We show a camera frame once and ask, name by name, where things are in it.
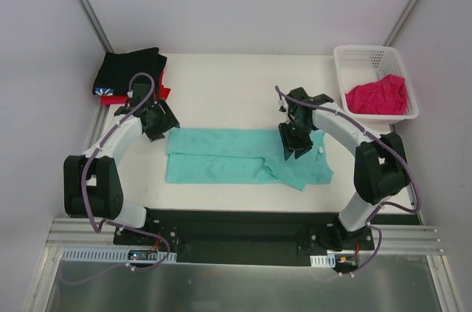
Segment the teal t shirt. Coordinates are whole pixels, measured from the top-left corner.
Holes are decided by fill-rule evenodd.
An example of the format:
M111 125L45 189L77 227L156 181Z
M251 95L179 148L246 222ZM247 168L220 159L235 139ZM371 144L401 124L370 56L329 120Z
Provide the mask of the teal t shirt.
M329 184L333 171L327 163L325 133L315 131L310 139L311 151L284 160L277 130L173 129L165 179L170 184L281 183L299 191L309 184Z

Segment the white plastic basket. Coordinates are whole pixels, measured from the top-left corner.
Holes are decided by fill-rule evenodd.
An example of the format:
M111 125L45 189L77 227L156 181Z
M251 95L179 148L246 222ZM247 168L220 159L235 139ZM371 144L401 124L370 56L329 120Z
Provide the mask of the white plastic basket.
M393 47L344 45L333 50L341 104L362 122L392 125L419 115L412 82Z

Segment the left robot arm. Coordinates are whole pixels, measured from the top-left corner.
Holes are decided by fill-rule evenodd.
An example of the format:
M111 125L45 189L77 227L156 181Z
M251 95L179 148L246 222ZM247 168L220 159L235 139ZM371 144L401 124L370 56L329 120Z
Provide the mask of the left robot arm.
M150 142L164 138L180 126L165 100L154 99L155 87L138 81L131 96L114 113L111 127L85 153L68 156L63 163L64 208L75 218L98 219L131 227L131 237L141 245L151 243L156 227L146 221L147 209L125 199L118 164L142 135Z

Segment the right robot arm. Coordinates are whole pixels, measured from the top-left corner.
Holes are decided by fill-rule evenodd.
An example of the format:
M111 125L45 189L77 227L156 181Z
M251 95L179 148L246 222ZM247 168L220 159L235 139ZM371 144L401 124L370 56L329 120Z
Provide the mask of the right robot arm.
M278 126L286 159L308 154L314 146L310 137L314 131L331 135L354 157L355 193L331 225L317 235L320 246L348 249L381 207L389 204L389 198L413 182L402 139L394 133L374 134L326 94L309 97L299 87L278 96L280 111L286 115Z

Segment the folded red t shirt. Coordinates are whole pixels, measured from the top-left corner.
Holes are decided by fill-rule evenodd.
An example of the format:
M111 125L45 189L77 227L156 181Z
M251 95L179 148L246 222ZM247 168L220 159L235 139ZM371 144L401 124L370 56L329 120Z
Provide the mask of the folded red t shirt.
M171 88L165 87L162 83L164 72L159 77L159 96L166 100L171 92ZM100 94L100 105L122 105L129 98L128 95L113 95L111 93Z

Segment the folded black t shirt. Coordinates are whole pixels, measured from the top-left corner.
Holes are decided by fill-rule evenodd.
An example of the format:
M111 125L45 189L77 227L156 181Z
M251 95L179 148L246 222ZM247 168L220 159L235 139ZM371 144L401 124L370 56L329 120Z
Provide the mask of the folded black t shirt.
M92 94L125 96L131 78L141 72L149 74L158 89L166 63L167 57L161 55L157 47L121 54L106 52L92 86Z

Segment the pink t shirt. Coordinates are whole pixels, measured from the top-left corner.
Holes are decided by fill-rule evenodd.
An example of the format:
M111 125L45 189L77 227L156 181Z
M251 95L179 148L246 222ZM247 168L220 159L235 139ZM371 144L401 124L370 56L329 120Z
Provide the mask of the pink t shirt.
M401 115L408 105L405 79L394 74L356 86L345 97L354 114Z

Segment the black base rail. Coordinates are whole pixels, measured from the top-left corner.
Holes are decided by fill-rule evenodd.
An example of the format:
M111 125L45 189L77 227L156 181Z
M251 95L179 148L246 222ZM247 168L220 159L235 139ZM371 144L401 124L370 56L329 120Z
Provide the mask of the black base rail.
M150 209L143 230L161 235L160 252L180 263L308 266L328 251L371 252L372 230L343 233L334 212Z

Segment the left aluminium frame post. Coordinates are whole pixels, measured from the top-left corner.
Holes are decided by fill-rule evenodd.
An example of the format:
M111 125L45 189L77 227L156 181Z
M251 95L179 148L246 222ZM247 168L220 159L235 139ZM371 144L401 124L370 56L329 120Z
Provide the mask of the left aluminium frame post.
M113 52L114 49L103 29L102 24L100 23L97 14L94 11L94 8L91 5L89 0L77 0L81 10L83 11L93 33L97 37L101 47L105 52Z

